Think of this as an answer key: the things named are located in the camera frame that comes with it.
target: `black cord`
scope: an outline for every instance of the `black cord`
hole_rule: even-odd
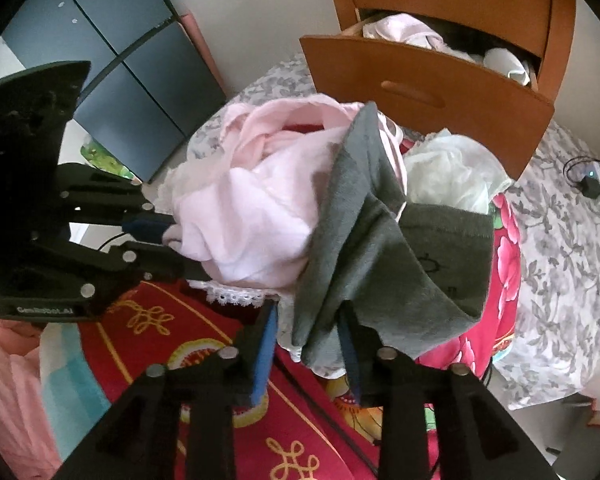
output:
[[[287,381],[293,386],[293,388],[300,394],[300,396],[331,426],[331,428],[344,440],[347,445],[351,448],[351,450],[358,456],[362,462],[369,468],[374,476],[378,477],[378,468],[371,462],[370,458],[365,455],[364,451],[360,449],[360,446],[355,443],[355,441],[338,425],[338,423],[333,420],[327,412],[324,411],[322,406],[320,406],[315,400],[309,395],[304,388],[298,383],[295,377],[291,374],[291,372],[286,368],[285,364],[280,360],[277,355],[273,356],[273,362],[276,365],[276,368],[282,372]]]
[[[484,371],[484,374],[482,375],[482,378],[480,379],[482,381],[482,384],[484,384],[485,387],[488,387],[489,384],[491,383],[492,376],[493,376],[493,357],[491,359],[489,359],[489,364],[487,365],[487,369]]]
[[[431,480],[433,478],[433,475],[436,474],[436,471],[439,466],[440,466],[440,455],[438,455],[438,459],[436,460],[436,463],[431,468],[431,471],[429,471],[429,478],[427,478],[427,480]]]
[[[115,236],[112,236],[111,238],[109,238],[109,240],[107,240],[107,241],[106,241],[106,242],[104,242],[104,243],[103,243],[103,244],[102,244],[100,247],[98,247],[98,250],[99,250],[99,251],[103,250],[103,249],[104,249],[104,247],[105,247],[107,244],[110,244],[110,243],[111,243],[113,240],[117,240],[118,238],[122,238],[122,237],[123,237],[123,236],[125,236],[126,234],[128,234],[128,233],[118,233],[117,235],[115,235]]]
[[[595,158],[594,156],[589,155],[574,156],[564,163],[564,166],[562,167],[562,174],[572,185],[575,186],[578,181],[573,180],[569,176],[569,172],[579,164],[587,164],[588,162],[597,162],[600,164],[600,158]]]

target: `metal screw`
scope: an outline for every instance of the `metal screw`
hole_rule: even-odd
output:
[[[80,287],[80,295],[85,299],[92,298],[95,293],[96,287],[93,283],[85,283]]]
[[[224,346],[218,350],[221,359],[235,359],[240,351],[235,346]]]
[[[128,264],[132,264],[137,257],[138,255],[133,251],[125,251],[124,253],[122,253],[122,259]]]
[[[468,375],[471,371],[464,363],[453,363],[449,368],[456,375]]]
[[[382,348],[378,349],[376,355],[381,361],[393,361],[398,357],[398,351],[390,346],[383,346]]]
[[[149,365],[146,369],[147,377],[162,377],[164,373],[167,371],[164,365]]]

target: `gray floral pattern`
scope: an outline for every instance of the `gray floral pattern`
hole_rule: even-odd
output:
[[[263,104],[315,93],[302,54],[269,70],[231,102]],[[189,156],[218,147],[222,110],[189,142]],[[405,131],[418,140],[418,134]],[[522,284],[516,338],[496,368],[511,408],[560,399],[582,389],[600,355],[600,206],[562,176],[586,144],[551,122],[532,160],[506,196],[520,227]]]

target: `drawer handle hole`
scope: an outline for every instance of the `drawer handle hole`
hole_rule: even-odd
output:
[[[404,83],[396,83],[394,81],[382,81],[380,83],[382,90],[385,90],[391,94],[399,95],[400,97],[406,97],[413,101],[433,106],[434,108],[444,108],[445,100],[437,95],[430,94],[423,90],[418,90]]]

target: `open drawer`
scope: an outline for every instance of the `open drawer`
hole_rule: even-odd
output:
[[[554,106],[482,66],[433,50],[362,37],[359,22],[337,36],[300,39],[318,92],[340,102],[375,101],[401,126],[423,134],[448,128],[493,152],[518,178]]]

